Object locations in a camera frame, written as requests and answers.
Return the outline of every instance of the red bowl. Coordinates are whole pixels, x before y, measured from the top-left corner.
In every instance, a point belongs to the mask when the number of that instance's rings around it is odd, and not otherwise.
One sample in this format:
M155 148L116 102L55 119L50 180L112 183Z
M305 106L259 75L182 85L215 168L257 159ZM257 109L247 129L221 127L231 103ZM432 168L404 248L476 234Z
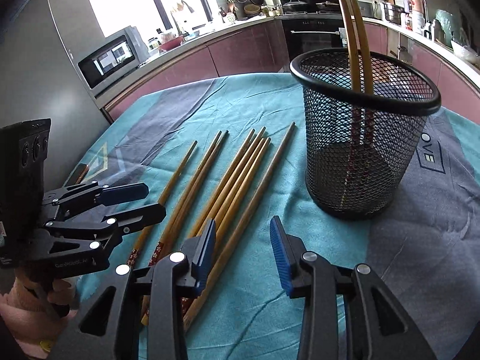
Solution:
M160 50L170 51L175 47L180 46L182 44L182 40L183 40L183 35L177 36L175 39L169 40L168 42L165 42L159 45L158 47L160 48Z

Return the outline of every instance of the oven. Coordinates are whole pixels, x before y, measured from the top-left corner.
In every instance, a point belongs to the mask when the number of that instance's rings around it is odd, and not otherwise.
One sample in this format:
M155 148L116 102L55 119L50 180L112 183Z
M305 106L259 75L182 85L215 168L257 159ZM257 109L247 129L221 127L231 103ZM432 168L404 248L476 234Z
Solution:
M329 17L282 20L290 61L307 51L343 46L342 16L336 18L332 16L337 15L325 16Z

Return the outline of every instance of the basket rim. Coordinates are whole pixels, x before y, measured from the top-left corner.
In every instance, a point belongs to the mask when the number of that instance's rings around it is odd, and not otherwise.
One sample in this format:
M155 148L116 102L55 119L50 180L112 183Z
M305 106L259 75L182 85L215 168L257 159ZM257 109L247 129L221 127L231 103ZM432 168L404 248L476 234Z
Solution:
M300 63L308 57L312 57L318 54L334 54L342 53L348 54L348 50L344 47L327 48L320 50L313 50L305 52L295 57L290 62L290 71L292 76L299 81L303 86L306 86L314 91L318 91L324 95L335 98L339 101L354 105L360 108L373 109L375 111L390 112L393 114L401 114L406 116L428 116L437 112L442 106L442 98L437 86L429 79L425 74L417 70L416 68L399 61L396 58L388 55L380 54L379 52L370 52L370 55L377 58L386 60L395 66L399 66L411 73L419 76L424 80L432 89L433 97L425 102L413 102L409 100L399 100L391 97L383 97L377 95L370 95L364 92L354 92L351 89L340 87L337 85L329 84L321 79L313 78L307 75L301 68Z

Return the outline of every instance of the silver microwave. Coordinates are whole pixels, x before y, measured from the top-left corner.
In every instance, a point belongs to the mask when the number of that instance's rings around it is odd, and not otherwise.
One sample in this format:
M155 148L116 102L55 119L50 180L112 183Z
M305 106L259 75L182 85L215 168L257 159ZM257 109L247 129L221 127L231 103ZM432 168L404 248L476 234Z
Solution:
M148 48L137 28L129 26L83 53L75 68L96 96L148 57Z

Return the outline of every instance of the mesh basket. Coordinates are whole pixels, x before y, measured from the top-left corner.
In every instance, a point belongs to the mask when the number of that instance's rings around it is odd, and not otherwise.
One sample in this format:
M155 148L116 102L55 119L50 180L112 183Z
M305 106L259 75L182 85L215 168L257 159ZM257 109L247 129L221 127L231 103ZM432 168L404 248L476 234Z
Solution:
M441 105L434 83L411 66L371 53L374 95L350 88L345 48L307 52L290 70L303 85L307 190L324 211L366 219L392 200L426 116Z

